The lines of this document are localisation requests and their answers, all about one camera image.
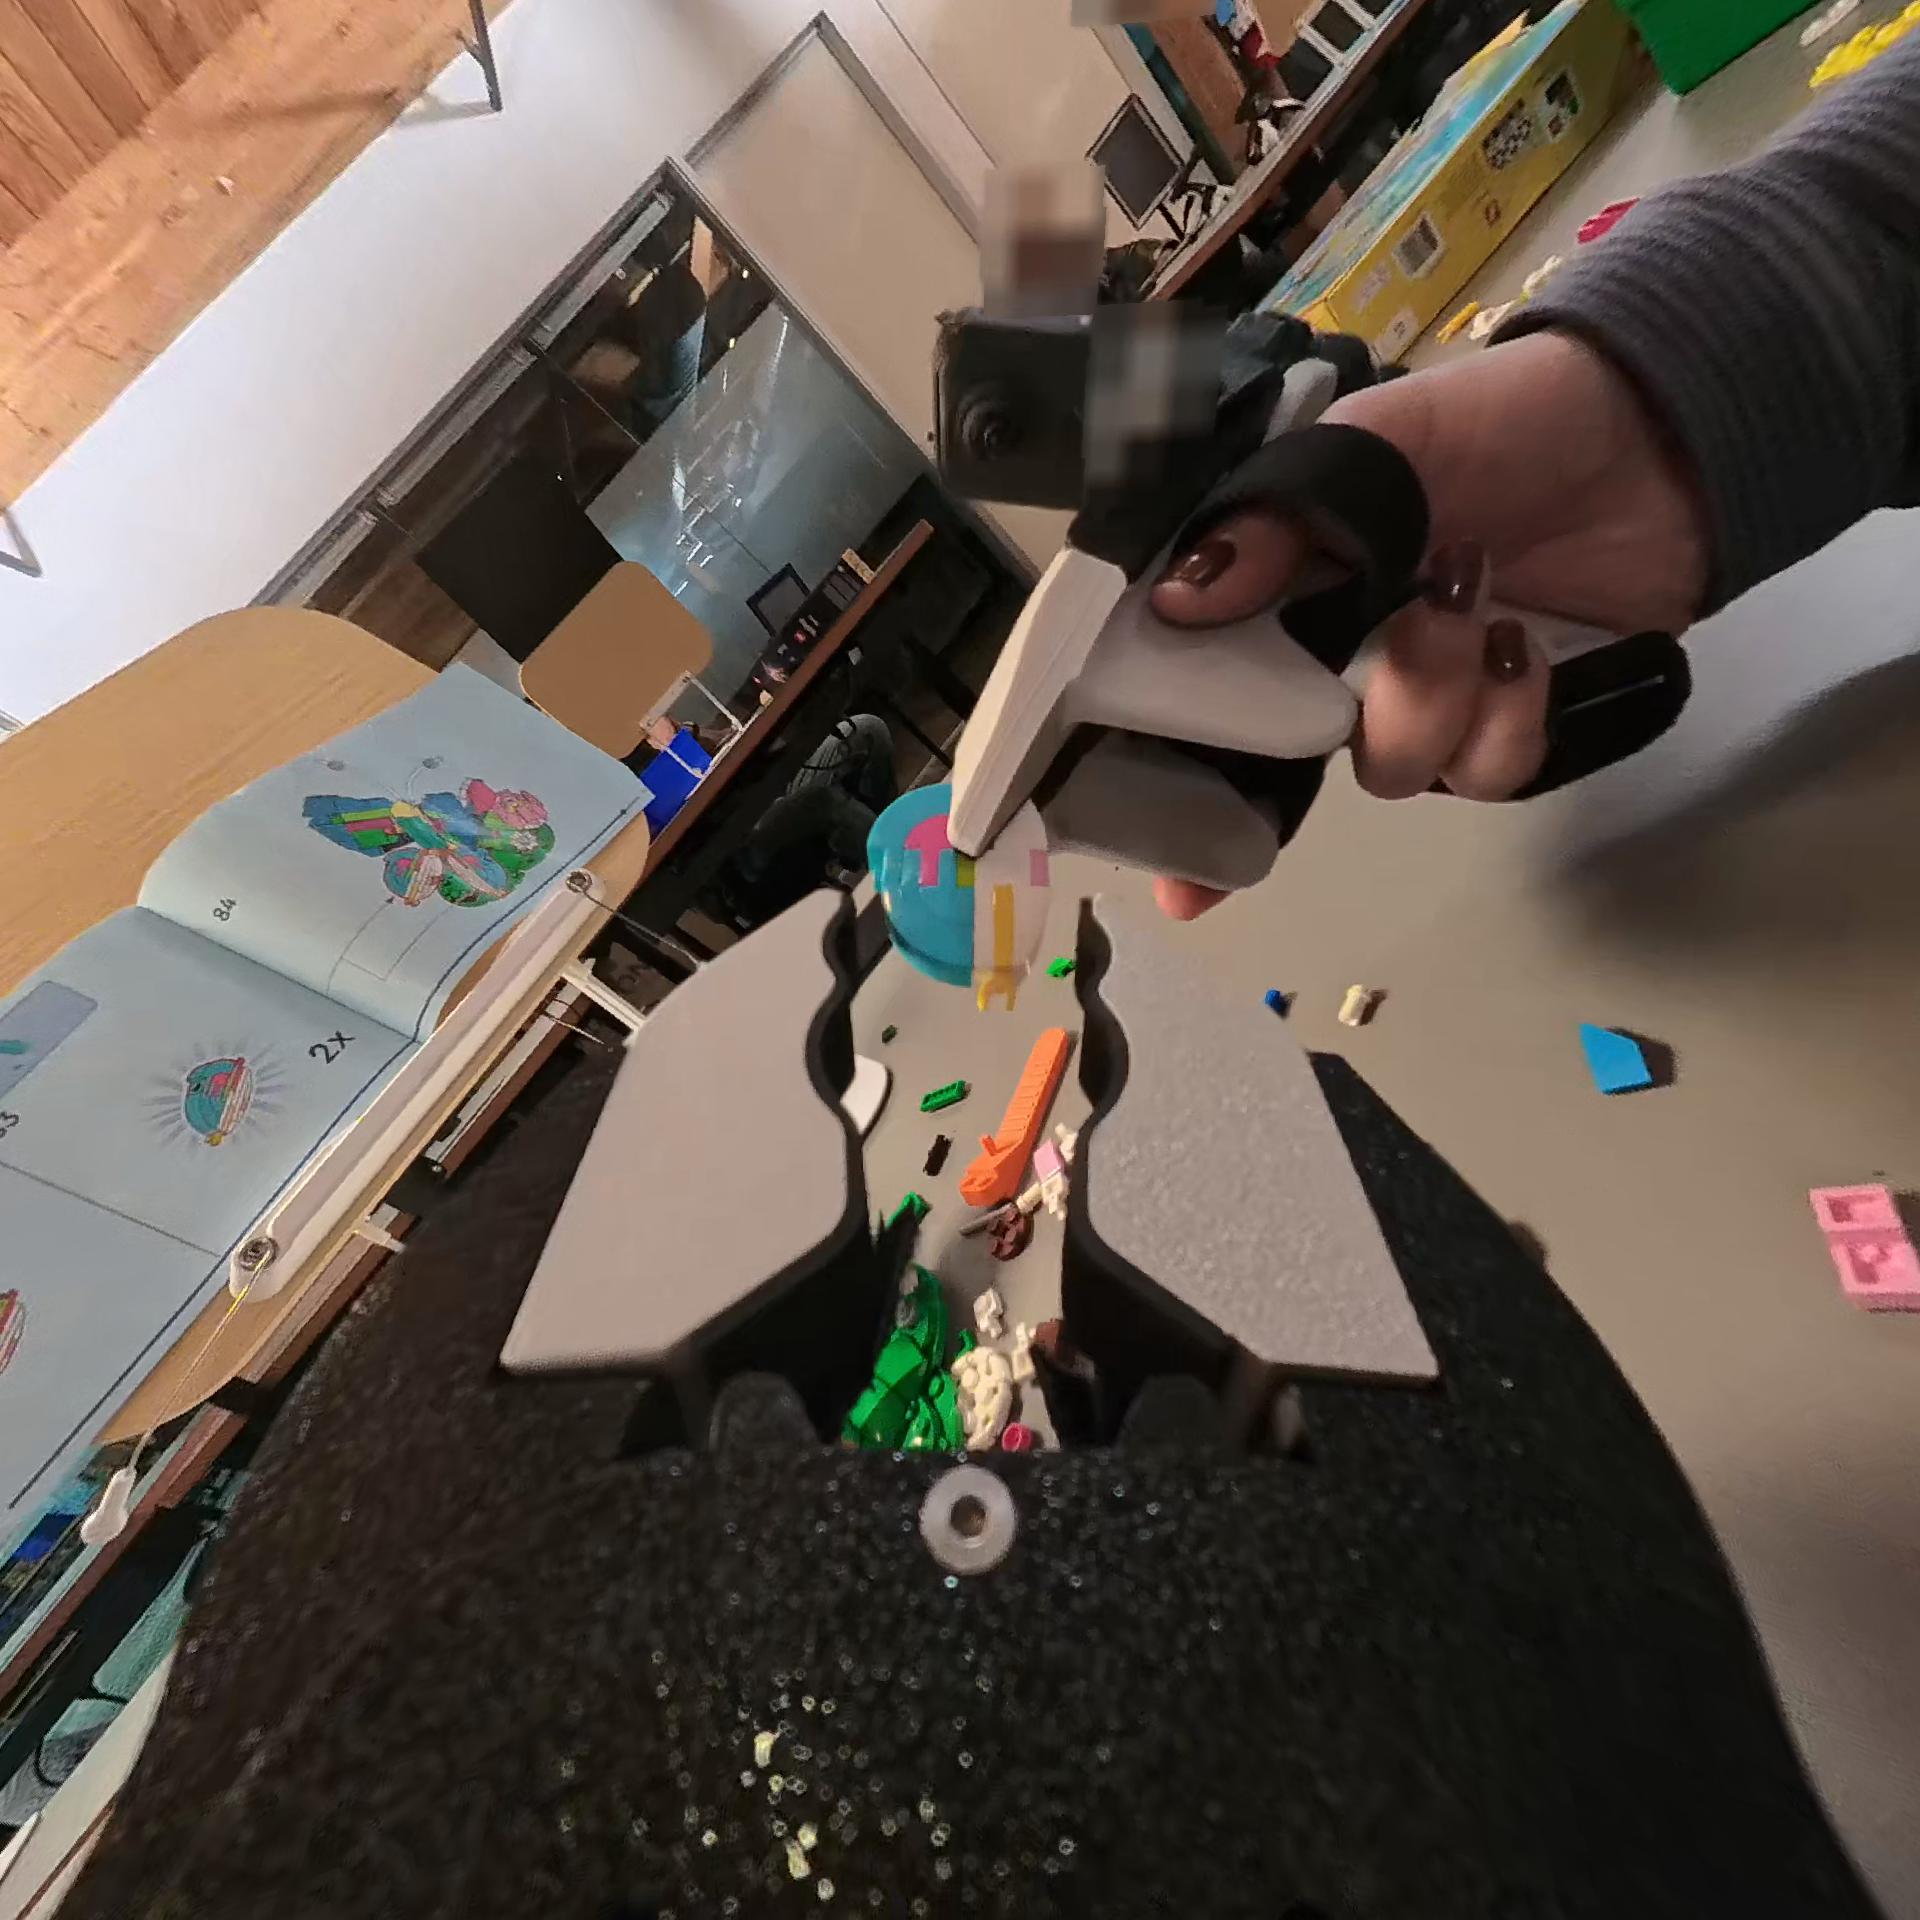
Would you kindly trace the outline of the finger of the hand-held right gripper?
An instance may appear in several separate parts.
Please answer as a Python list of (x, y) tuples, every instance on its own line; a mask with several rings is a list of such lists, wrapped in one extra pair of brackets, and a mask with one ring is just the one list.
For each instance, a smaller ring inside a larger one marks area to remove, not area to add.
[(1249, 890), (1301, 832), (1324, 777), (1324, 757), (1093, 738), (1046, 777), (1043, 823), (1058, 848), (1213, 890)]
[(1277, 617), (1178, 631), (1151, 586), (1061, 547), (1025, 601), (954, 749), (947, 832), (983, 856), (1093, 738), (1162, 738), (1263, 757), (1330, 757), (1359, 698)]

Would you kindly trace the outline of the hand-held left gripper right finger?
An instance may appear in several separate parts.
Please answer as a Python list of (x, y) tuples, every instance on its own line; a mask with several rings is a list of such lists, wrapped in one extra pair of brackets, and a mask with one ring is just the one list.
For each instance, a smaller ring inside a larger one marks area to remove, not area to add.
[(1067, 1180), (1061, 1312), (1097, 1382), (1438, 1382), (1292, 1028), (1101, 893), (1079, 905), (1076, 964), (1090, 1112)]

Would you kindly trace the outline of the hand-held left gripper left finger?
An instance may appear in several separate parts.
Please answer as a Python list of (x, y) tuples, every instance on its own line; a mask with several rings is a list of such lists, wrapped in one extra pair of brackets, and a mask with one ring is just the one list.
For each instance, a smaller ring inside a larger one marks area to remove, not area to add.
[(860, 1382), (882, 1258), (860, 918), (824, 887), (637, 1025), (500, 1349), (517, 1377)]

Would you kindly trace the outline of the yellow lego box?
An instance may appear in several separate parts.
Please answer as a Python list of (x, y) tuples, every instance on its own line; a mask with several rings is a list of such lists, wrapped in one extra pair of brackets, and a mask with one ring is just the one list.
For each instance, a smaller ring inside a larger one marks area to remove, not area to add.
[(1639, 36), (1618, 3), (1559, 3), (1533, 27), (1503, 28), (1259, 310), (1350, 332), (1399, 361), (1594, 144), (1639, 73)]

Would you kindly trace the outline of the lego instruction booklet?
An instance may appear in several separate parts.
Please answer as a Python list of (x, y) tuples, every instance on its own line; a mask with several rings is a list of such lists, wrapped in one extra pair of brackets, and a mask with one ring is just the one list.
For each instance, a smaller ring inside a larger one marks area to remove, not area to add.
[(451, 665), (208, 807), (5, 1004), (5, 1524), (648, 784)]

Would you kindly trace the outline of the pink lego plate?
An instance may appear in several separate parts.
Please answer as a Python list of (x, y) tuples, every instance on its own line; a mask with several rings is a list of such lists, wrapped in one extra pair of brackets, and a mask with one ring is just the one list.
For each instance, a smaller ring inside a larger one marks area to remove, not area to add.
[(1810, 1207), (1854, 1309), (1916, 1312), (1916, 1240), (1888, 1184), (1810, 1188)]

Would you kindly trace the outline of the person's right hand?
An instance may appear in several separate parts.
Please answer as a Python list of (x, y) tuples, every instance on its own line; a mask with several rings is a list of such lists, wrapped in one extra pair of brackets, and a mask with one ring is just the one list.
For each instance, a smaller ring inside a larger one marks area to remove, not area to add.
[(1422, 591), (1382, 635), (1351, 741), (1375, 799), (1515, 795), (1549, 757), (1552, 669), (1505, 609), (1681, 632), (1711, 579), (1698, 486), (1644, 396), (1566, 332), (1529, 332), (1330, 404), (1427, 494)]

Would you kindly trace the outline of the orange brick separator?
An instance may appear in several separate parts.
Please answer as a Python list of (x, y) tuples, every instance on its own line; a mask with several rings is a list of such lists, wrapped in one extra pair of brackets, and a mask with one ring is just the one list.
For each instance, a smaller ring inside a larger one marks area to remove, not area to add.
[(963, 1206), (986, 1210), (1018, 1197), (1028, 1162), (1043, 1142), (1052, 1099), (1070, 1050), (1067, 1028), (1046, 1028), (1021, 1064), (999, 1125), (981, 1138), (958, 1192)]

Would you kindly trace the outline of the black monitor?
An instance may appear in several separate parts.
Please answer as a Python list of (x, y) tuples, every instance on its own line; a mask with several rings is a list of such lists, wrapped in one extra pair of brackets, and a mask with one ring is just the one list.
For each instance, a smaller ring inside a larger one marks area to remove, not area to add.
[(1189, 152), (1132, 91), (1090, 140), (1086, 161), (1132, 229), (1151, 225), (1189, 165)]

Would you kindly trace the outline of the blue storage bin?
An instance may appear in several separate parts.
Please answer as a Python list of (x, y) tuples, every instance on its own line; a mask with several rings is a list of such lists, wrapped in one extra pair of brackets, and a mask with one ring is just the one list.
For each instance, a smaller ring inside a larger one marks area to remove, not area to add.
[(653, 836), (661, 836), (687, 811), (712, 765), (714, 762), (702, 735), (687, 724), (653, 749), (640, 768), (640, 784), (648, 786), (645, 821)]

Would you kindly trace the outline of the tan rounded board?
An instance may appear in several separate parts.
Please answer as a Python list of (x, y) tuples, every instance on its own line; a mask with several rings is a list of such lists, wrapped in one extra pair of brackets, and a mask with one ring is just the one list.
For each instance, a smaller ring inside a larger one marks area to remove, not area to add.
[(523, 658), (518, 690), (562, 727), (626, 762), (712, 657), (709, 627), (645, 566), (618, 560)]

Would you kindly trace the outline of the green plastic bin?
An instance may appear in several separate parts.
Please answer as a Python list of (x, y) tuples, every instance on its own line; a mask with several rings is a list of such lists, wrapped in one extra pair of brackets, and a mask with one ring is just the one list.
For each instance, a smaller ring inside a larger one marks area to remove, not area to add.
[(1684, 98), (1739, 62), (1766, 36), (1797, 27), (1799, 46), (1854, 27), (1862, 3), (1618, 3), (1658, 85)]

